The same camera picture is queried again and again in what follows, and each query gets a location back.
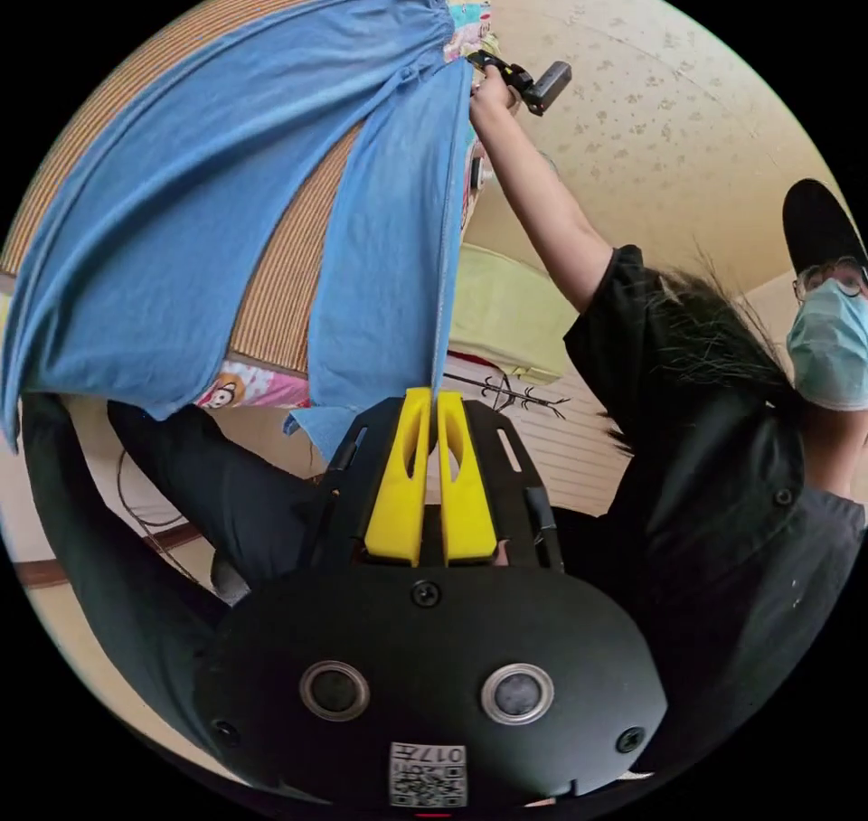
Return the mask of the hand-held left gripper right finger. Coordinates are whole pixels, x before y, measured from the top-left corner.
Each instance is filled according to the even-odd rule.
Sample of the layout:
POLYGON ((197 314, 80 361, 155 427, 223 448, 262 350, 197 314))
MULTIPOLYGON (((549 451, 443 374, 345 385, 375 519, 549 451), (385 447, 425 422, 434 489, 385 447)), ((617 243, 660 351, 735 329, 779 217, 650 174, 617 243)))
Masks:
POLYGON ((495 526, 463 398, 437 401, 440 524, 447 563, 490 563, 498 550, 495 526))

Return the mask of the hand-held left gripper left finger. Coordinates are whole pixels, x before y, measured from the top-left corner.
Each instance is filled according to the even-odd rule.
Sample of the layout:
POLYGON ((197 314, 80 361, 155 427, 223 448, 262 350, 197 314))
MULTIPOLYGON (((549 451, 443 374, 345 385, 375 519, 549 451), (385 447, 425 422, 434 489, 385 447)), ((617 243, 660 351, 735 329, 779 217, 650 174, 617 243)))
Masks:
POLYGON ((431 451, 431 389, 406 392, 371 517, 364 535, 376 561, 416 567, 422 543, 431 451))

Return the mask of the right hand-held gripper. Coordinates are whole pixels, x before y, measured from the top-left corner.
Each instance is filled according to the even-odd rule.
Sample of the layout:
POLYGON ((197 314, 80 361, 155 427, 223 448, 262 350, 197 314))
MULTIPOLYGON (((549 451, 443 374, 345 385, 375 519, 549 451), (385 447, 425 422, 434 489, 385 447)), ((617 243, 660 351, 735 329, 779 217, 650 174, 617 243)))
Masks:
POLYGON ((533 77, 524 68, 508 63, 482 49, 469 53, 466 60, 480 74, 484 74, 488 68, 497 69, 513 96, 529 109, 533 107, 533 103, 529 103, 528 98, 529 90, 533 86, 533 77))

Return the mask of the person's right hand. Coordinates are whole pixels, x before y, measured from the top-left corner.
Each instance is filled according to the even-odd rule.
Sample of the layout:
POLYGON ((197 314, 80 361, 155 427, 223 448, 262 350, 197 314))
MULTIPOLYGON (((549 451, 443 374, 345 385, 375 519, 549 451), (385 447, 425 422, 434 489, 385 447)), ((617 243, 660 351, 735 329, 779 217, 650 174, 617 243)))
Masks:
POLYGON ((481 78, 471 89, 469 118, 472 127, 480 136, 493 122, 514 118, 520 108, 518 93, 509 87, 503 75, 493 65, 487 65, 481 78))

